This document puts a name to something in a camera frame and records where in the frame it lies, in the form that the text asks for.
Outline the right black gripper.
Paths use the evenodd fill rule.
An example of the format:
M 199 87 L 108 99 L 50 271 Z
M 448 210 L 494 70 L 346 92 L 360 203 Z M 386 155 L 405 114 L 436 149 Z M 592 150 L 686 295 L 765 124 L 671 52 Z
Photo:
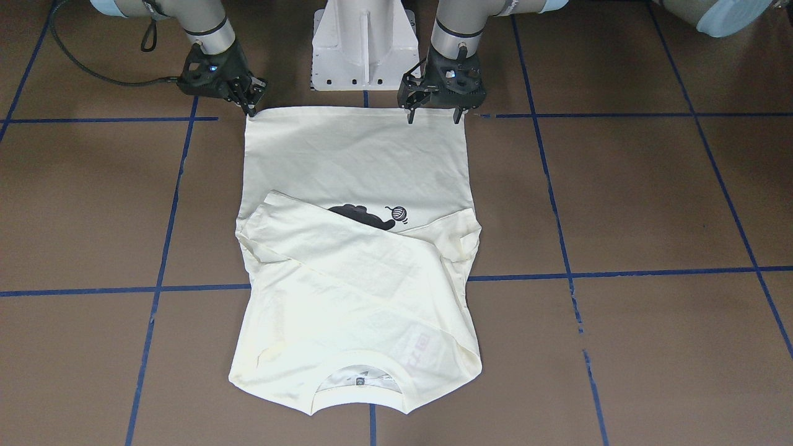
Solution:
M 193 43 L 177 79 L 182 93 L 227 100 L 249 118 L 255 116 L 267 85 L 266 79 L 253 77 L 238 42 L 215 55 L 204 53 L 199 43 Z

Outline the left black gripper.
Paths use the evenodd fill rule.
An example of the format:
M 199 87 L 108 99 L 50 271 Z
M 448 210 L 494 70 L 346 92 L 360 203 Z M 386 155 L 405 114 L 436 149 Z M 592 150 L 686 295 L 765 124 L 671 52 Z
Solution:
M 403 74 L 399 107 L 408 114 L 409 125 L 424 105 L 454 109 L 453 123 L 458 125 L 467 110 L 484 104 L 486 96 L 480 60 L 470 54 L 467 45 L 459 45 L 458 54 L 451 59 L 430 48 L 424 59 Z

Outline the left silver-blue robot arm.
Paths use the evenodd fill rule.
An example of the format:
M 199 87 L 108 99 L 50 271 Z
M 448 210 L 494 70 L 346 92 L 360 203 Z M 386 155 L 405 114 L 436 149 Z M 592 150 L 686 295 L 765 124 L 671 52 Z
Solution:
M 507 49 L 486 46 L 468 64 L 479 73 L 476 110 L 517 94 L 506 118 L 677 118 L 691 113 L 668 61 L 658 14 L 690 14 L 698 36 L 730 36 L 768 1 L 572 1 L 559 12 L 512 18 Z M 495 56 L 502 54 L 505 63 Z

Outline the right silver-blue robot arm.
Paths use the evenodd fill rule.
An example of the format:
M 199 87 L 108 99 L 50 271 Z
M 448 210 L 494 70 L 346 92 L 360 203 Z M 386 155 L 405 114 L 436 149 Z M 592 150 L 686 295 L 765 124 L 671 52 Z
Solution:
M 234 103 L 252 118 L 266 90 L 256 77 L 220 1 L 93 1 L 107 16 L 175 19 L 190 41 L 181 74 L 168 79 L 182 93 Z

